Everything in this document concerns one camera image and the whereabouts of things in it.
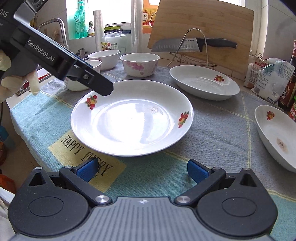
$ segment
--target screw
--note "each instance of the screw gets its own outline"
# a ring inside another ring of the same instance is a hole
[[[106,203],[110,200],[110,198],[106,195],[99,195],[95,198],[95,201],[96,202],[99,202],[99,203]]]
[[[177,197],[177,201],[179,203],[189,203],[191,201],[191,199],[188,196],[179,196],[179,197]]]

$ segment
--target gray tablecloth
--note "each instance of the gray tablecloth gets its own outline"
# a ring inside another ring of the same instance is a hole
[[[121,63],[103,74],[112,82],[132,79]],[[91,154],[97,155],[104,172],[102,169],[92,184],[113,198],[119,195],[178,196],[195,185],[186,173],[186,162],[191,158],[227,172],[250,167],[279,210],[273,237],[278,241],[296,237],[296,174],[285,170],[271,157],[257,132],[254,110],[269,103],[243,91],[220,102],[197,98],[175,84],[168,68],[158,67],[154,75],[145,79],[177,88],[194,108],[194,120],[188,133],[156,154],[119,158],[88,150],[73,136],[70,115],[77,101],[89,90],[69,91],[58,79],[45,85],[39,95],[29,95],[16,105],[11,110],[12,118],[36,160],[47,169],[58,170],[66,164],[75,166]],[[70,138],[77,143],[73,149],[79,151],[77,155],[65,144]]]

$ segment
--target dark glass bottle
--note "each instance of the dark glass bottle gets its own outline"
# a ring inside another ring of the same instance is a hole
[[[296,91],[296,40],[294,40],[294,50],[290,64],[295,66],[295,71],[278,101],[278,106],[284,110],[290,110],[294,102],[294,95]]]

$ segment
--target dish soap bottle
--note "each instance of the dish soap bottle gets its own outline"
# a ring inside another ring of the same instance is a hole
[[[78,2],[79,9],[74,14],[74,21],[75,21],[75,38],[83,38],[87,37],[88,28],[85,24],[85,9],[84,9],[84,2]]]

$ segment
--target paper towel roll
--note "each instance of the paper towel roll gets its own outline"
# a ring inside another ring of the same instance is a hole
[[[104,36],[104,23],[101,10],[94,11],[94,34],[96,40],[96,50],[101,51],[101,38]]]
[[[143,0],[131,0],[131,52],[141,53]]]

